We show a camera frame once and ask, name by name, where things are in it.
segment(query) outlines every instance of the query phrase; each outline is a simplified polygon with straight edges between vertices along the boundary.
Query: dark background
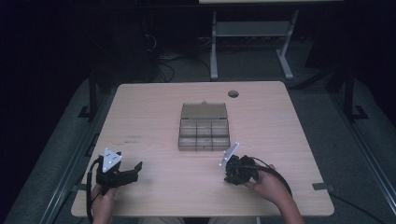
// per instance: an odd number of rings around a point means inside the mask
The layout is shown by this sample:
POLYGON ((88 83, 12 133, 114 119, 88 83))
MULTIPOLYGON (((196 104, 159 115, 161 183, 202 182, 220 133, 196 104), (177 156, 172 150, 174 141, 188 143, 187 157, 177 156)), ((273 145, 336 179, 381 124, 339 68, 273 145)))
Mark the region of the dark background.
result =
MULTIPOLYGON (((348 64, 396 124, 396 8, 390 0, 356 2, 334 11, 302 11, 293 38, 316 38, 310 67, 348 64)), ((73 93, 92 71, 103 76, 104 91, 120 84, 112 82, 114 76, 147 82, 155 75, 155 55, 146 54, 142 32, 155 34, 164 46, 191 43, 196 36, 209 36, 211 13, 157 11, 151 21, 147 12, 103 10, 93 1, 7 0, 0 8, 1 222, 73 93), (125 33, 128 22, 136 32, 125 33), (93 36, 126 67, 96 48, 93 36)))

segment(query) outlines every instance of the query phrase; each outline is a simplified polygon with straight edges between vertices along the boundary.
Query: gray carpet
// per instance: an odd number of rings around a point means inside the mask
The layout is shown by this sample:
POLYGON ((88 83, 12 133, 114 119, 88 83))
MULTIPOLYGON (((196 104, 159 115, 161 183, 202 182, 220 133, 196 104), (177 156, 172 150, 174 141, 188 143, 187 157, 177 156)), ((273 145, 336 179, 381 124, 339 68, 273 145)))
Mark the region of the gray carpet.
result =
MULTIPOLYGON (((276 58, 275 46, 276 44, 270 44, 234 54, 220 54, 218 81, 280 80, 287 86, 292 86, 318 72, 304 68, 311 44, 292 42, 287 58, 295 79, 286 80, 276 58)), ((168 63, 176 72, 172 82, 209 81, 210 75, 204 65, 209 65, 208 53, 201 54, 199 59, 200 61, 187 58, 168 63)), ((162 66, 162 70, 170 77, 171 71, 167 67, 162 66)), ((290 98, 324 182, 332 187, 332 194, 356 204, 385 223, 396 223, 395 214, 375 182, 344 114, 334 101, 334 98, 342 98, 343 93, 327 93, 324 90, 326 81, 327 78, 324 78, 303 91, 290 91, 290 98)), ((59 213, 55 210, 54 223, 88 223, 87 218, 73 217, 70 209, 76 196, 76 188, 73 186, 78 184, 89 165, 89 157, 84 154, 93 149, 92 139, 101 131, 115 92, 98 93, 99 112, 92 122, 88 122, 88 119, 78 118, 80 109, 89 104, 88 81, 83 82, 76 91, 8 214, 6 223, 39 223, 45 212, 49 211, 47 206, 52 195, 60 193, 60 180, 66 169, 73 169, 68 183, 65 183, 71 191, 62 194, 64 203, 59 213), (70 160, 76 158, 77 165, 71 167, 70 160)), ((356 126, 372 148, 390 182, 395 184, 396 165, 393 160, 396 158, 396 129, 376 105, 371 93, 359 81, 356 82, 355 104, 361 105, 369 117, 357 120, 356 126)), ((334 197, 332 201, 335 207, 333 215, 305 217, 306 223, 379 223, 350 204, 334 197)), ((113 223, 135 221, 136 218, 115 217, 113 223)), ((280 217, 263 217, 262 223, 283 222, 280 217)))

